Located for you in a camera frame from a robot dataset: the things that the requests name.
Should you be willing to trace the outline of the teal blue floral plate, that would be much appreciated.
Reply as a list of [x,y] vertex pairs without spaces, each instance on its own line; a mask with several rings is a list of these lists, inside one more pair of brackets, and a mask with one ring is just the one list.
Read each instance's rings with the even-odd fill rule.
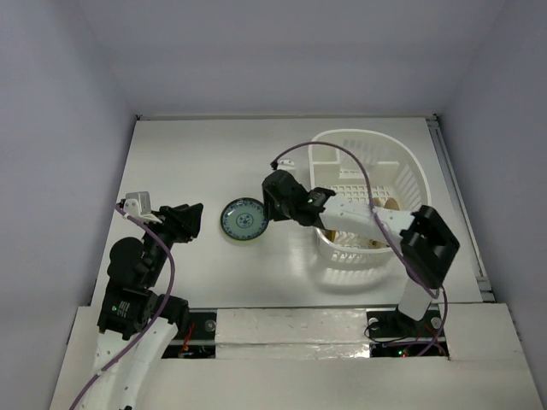
[[268,228],[262,202],[251,197],[241,197],[229,202],[222,210],[222,231],[232,240],[247,242],[261,236]]

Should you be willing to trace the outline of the yellow patterned plate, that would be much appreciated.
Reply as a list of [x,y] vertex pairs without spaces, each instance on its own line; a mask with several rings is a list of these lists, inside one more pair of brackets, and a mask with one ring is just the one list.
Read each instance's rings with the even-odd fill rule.
[[333,230],[324,230],[324,235],[328,241],[334,243],[338,236],[338,232]]

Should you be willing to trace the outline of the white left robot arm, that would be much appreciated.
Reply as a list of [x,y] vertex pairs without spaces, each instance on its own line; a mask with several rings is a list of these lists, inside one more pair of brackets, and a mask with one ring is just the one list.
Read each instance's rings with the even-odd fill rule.
[[173,296],[172,247],[200,232],[203,205],[143,210],[137,199],[116,211],[140,227],[142,238],[124,237],[109,251],[97,350],[82,409],[135,409],[169,343],[187,333],[187,300]]

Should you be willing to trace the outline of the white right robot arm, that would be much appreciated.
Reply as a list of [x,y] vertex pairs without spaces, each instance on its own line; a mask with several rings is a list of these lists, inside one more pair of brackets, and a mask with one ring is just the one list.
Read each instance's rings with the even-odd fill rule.
[[422,205],[414,212],[376,208],[350,201],[333,190],[306,190],[285,170],[262,182],[265,216],[271,221],[294,220],[300,226],[354,233],[385,243],[406,269],[405,285],[395,328],[416,333],[460,249],[460,243],[435,208]]

